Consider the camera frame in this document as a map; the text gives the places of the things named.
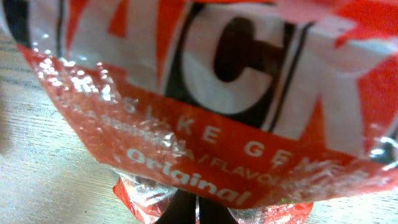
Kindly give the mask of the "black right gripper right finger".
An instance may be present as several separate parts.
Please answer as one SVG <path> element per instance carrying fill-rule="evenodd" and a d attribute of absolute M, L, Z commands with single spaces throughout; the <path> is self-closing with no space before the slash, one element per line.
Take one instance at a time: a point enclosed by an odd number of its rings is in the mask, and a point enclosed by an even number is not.
<path fill-rule="evenodd" d="M 227 207 L 203 197 L 198 202 L 201 224 L 238 224 Z"/>

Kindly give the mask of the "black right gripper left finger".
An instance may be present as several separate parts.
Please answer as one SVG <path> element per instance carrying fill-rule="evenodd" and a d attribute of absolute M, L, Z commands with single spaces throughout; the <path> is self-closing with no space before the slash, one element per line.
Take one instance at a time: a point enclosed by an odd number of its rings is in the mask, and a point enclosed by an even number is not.
<path fill-rule="evenodd" d="M 195 224 L 197 196 L 177 190 L 169 206 L 155 224 Z"/>

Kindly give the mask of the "red jerky bag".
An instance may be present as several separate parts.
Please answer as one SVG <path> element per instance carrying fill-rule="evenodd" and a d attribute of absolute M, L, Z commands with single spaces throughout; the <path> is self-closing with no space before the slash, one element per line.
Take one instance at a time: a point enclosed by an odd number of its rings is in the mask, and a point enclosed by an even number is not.
<path fill-rule="evenodd" d="M 396 1 L 2 1 L 114 193 L 155 223 L 177 190 L 239 223 L 397 187 Z"/>

